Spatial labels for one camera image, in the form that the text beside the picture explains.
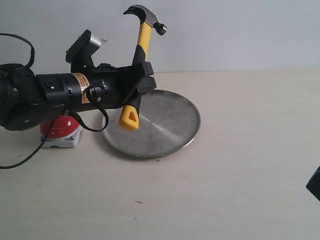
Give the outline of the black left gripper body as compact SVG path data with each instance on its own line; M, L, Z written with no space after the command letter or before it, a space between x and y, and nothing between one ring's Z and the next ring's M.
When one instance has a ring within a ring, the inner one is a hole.
M114 67L108 63L86 66L72 63L70 73L59 77L63 96L59 104L68 113L122 108L135 92L135 66Z

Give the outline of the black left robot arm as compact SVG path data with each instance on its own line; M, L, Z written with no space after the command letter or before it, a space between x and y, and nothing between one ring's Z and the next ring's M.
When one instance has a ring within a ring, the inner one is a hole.
M120 109L156 88L150 62L125 67L102 63L73 73L35 75L21 64L0 67L0 125L24 131L62 115Z

